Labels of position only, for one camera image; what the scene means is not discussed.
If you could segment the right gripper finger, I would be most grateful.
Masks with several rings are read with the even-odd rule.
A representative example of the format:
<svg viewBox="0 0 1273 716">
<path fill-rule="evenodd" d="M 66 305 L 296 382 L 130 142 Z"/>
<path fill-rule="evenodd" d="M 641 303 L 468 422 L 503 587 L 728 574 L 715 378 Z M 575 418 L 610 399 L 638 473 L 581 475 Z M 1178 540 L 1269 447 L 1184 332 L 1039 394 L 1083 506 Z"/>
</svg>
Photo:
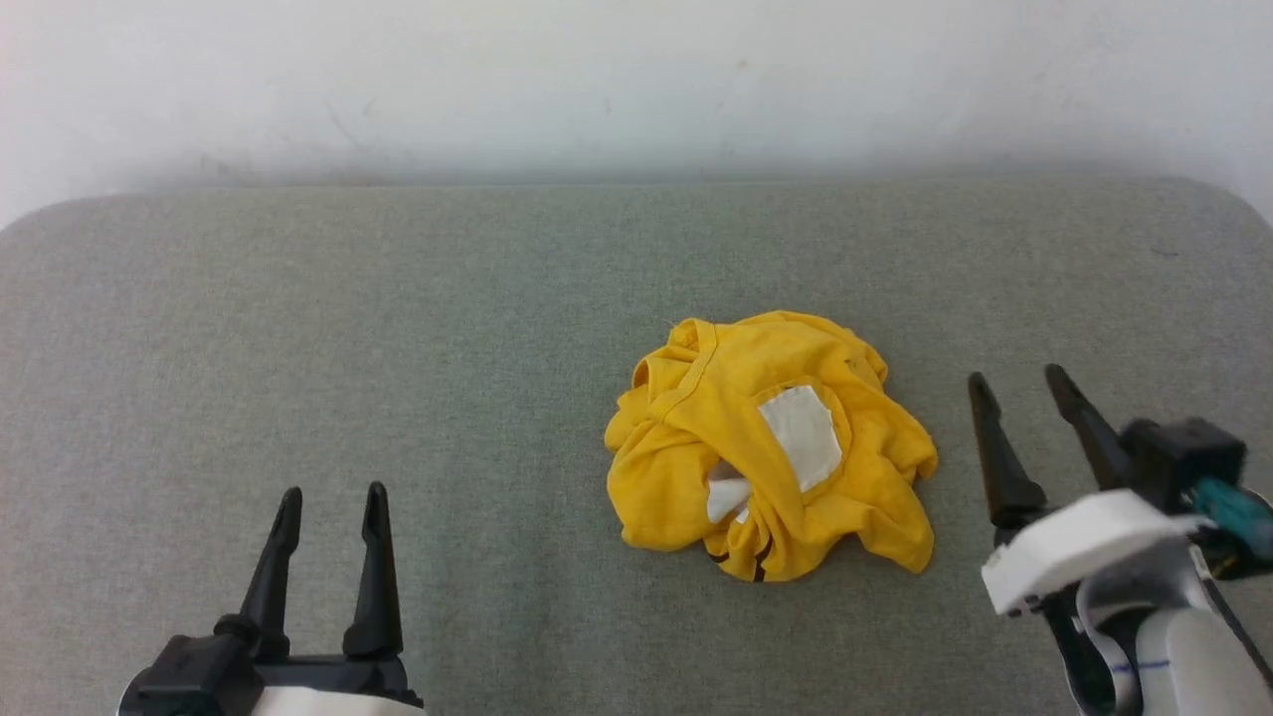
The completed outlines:
<svg viewBox="0 0 1273 716">
<path fill-rule="evenodd" d="M 1046 496 L 1023 471 L 1001 426 L 999 399 L 981 372 L 969 376 L 967 391 L 990 524 L 995 533 L 1018 533 L 1046 515 Z"/>
<path fill-rule="evenodd" d="M 1044 376 L 1057 412 L 1080 440 L 1097 488 L 1102 492 L 1127 488 L 1127 468 L 1130 465 L 1130 457 L 1120 445 L 1118 432 L 1109 426 L 1062 366 L 1046 364 Z"/>
</svg>

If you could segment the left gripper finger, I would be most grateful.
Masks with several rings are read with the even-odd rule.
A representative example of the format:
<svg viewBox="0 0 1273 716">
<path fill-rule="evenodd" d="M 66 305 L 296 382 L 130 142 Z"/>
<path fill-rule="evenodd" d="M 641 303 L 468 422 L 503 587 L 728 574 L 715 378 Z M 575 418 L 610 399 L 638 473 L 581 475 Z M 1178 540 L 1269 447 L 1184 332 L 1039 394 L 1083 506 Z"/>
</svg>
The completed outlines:
<svg viewBox="0 0 1273 716">
<path fill-rule="evenodd" d="M 351 660 L 387 660 L 404 648 L 402 618 L 396 575 L 395 535 L 388 493 L 381 482 L 368 485 L 362 521 L 365 554 L 351 626 L 342 638 Z"/>
<path fill-rule="evenodd" d="M 214 626 L 214 634 L 242 640 L 255 661 L 283 661 L 290 654 L 285 631 L 286 591 L 289 561 L 299 543 L 300 517 L 303 492 L 299 485 L 292 485 L 283 493 L 274 513 L 267 543 L 258 557 L 241 610 L 219 618 Z"/>
</svg>

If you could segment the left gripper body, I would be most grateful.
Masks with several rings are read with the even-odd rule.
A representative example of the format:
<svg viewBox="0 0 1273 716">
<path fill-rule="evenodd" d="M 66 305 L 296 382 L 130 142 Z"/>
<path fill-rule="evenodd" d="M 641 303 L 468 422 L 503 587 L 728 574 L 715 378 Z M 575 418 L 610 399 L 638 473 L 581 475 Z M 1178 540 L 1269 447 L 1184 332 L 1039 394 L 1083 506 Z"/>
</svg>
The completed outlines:
<svg viewBox="0 0 1273 716">
<path fill-rule="evenodd" d="M 117 716 L 426 716 L 426 708 L 398 657 L 264 662 L 230 634 L 177 634 L 132 677 Z"/>
</svg>

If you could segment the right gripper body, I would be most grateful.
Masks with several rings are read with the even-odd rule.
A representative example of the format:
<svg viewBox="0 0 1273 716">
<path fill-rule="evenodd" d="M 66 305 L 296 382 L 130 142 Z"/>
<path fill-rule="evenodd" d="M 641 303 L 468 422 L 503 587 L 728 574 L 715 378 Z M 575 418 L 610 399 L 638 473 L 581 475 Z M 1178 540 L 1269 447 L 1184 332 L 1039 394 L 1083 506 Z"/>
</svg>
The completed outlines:
<svg viewBox="0 0 1273 716">
<path fill-rule="evenodd" d="M 1076 499 L 992 550 L 981 580 L 997 615 L 1041 617 L 1082 715 L 1183 715 L 1186 626 L 1211 629 L 1211 575 L 1192 535 L 1127 489 Z"/>
</svg>

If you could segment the yellow printed t-shirt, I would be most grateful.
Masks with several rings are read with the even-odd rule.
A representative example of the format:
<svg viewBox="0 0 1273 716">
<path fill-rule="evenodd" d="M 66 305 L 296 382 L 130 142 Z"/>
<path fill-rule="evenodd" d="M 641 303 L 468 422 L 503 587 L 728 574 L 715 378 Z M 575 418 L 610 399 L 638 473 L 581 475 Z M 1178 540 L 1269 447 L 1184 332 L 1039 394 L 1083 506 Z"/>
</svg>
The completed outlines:
<svg viewBox="0 0 1273 716">
<path fill-rule="evenodd" d="M 915 484 L 939 457 L 887 377 L 872 345 L 813 313 L 681 322 L 605 431 L 622 540 L 698 545 L 724 575 L 789 582 L 854 538 L 920 575 L 934 531 Z"/>
</svg>

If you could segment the grey fabric sofa cushion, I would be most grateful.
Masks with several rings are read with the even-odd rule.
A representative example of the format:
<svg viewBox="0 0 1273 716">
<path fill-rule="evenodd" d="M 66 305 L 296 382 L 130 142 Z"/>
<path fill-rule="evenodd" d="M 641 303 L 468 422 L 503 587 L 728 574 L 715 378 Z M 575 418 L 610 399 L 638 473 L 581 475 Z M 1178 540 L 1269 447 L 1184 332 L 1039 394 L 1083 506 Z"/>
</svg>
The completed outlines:
<svg viewBox="0 0 1273 716">
<path fill-rule="evenodd" d="M 681 320 L 819 313 L 925 426 L 924 575 L 841 543 L 747 585 L 622 543 L 605 426 Z M 304 490 L 286 631 L 335 652 L 387 485 L 405 665 L 433 716 L 1072 715 L 1001 620 L 981 371 L 1055 502 L 1092 489 L 1044 366 L 1113 426 L 1204 417 L 1273 499 L 1273 227 L 1178 178 L 236 190 L 0 231 L 0 716 L 113 716 L 241 606 Z"/>
</svg>

